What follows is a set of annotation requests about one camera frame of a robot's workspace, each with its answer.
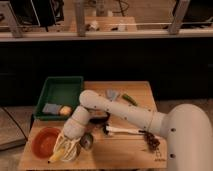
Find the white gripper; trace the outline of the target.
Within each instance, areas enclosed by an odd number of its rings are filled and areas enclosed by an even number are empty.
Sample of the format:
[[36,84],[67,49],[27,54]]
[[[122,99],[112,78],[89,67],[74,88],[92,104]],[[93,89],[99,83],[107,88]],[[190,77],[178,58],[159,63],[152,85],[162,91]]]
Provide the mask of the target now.
[[53,148],[53,156],[56,160],[63,162],[73,161],[77,156],[79,141],[79,138],[70,140],[63,133],[60,133]]

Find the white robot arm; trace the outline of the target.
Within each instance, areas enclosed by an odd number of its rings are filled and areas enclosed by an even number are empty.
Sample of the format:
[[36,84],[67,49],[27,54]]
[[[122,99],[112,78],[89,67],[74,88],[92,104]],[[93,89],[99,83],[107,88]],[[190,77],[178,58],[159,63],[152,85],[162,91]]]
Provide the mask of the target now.
[[63,144],[66,155],[84,135],[90,110],[114,114],[167,141],[167,171],[213,171],[213,128],[207,114],[192,104],[181,104],[168,114],[110,101],[93,90],[84,90],[80,105],[65,122],[54,151]]

